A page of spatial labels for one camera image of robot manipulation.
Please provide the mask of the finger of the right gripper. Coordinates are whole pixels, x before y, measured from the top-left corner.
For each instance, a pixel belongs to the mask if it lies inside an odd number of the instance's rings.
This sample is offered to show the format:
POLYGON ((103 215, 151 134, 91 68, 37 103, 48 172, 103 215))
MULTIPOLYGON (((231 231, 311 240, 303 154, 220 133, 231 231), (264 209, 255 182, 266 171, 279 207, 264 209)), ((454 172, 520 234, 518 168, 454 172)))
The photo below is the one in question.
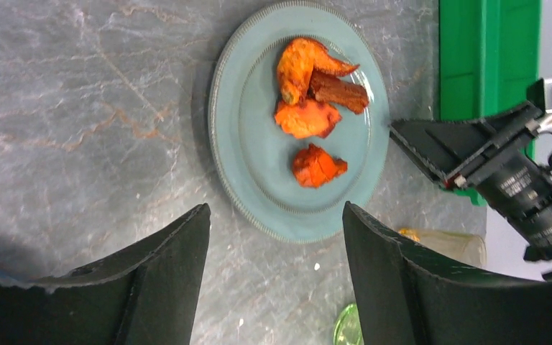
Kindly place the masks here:
POLYGON ((396 120, 390 137, 432 182, 474 188, 538 133, 543 112, 529 101, 493 116, 465 121, 396 120))

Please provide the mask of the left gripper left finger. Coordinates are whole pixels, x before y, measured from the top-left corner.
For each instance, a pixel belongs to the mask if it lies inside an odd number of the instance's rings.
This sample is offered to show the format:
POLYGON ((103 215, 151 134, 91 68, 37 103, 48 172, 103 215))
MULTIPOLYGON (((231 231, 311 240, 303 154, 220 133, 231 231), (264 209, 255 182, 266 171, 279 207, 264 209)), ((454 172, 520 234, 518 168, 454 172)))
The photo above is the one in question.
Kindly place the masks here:
POLYGON ((210 217, 199 204, 60 277, 0 273, 0 344, 189 344, 210 217))

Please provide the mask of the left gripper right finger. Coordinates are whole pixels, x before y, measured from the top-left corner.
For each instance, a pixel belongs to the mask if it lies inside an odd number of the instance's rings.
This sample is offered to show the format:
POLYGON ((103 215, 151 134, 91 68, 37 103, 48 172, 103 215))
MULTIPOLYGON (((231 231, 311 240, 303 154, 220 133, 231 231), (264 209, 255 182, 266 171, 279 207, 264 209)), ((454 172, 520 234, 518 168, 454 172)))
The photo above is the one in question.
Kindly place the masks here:
POLYGON ((366 344, 552 344, 552 281, 443 256, 353 203, 342 221, 366 344))

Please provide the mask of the grey-green round plate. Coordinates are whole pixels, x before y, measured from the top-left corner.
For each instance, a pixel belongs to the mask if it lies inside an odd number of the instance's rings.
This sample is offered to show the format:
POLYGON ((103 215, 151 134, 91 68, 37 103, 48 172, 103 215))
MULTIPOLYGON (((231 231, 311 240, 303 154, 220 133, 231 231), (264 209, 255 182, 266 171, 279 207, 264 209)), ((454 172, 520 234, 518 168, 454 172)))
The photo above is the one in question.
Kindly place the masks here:
POLYGON ((339 233, 346 202, 367 204, 380 180, 389 144, 387 92, 369 43, 334 8, 316 1, 270 4, 245 20, 218 59, 208 99, 208 134, 219 179, 240 213, 285 242, 318 242, 339 233), (340 108, 324 139, 296 139, 274 119, 280 91, 276 65, 289 41, 311 37, 330 55, 359 65, 348 80, 365 87, 359 115, 340 108), (300 186, 291 165, 308 145, 341 158, 348 170, 319 188, 300 186))

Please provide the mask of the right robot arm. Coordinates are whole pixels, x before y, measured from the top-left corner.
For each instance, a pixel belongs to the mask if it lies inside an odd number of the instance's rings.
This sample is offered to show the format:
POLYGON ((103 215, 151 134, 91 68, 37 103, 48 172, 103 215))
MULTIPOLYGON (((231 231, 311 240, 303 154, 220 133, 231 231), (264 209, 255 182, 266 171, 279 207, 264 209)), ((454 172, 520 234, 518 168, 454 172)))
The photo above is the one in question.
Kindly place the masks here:
MULTIPOLYGON (((552 162, 540 165, 523 151, 542 115, 525 101, 481 119, 395 120, 390 136, 440 188, 478 192, 526 240, 526 262, 551 261, 552 162)), ((543 278, 552 280, 552 271, 543 278)))

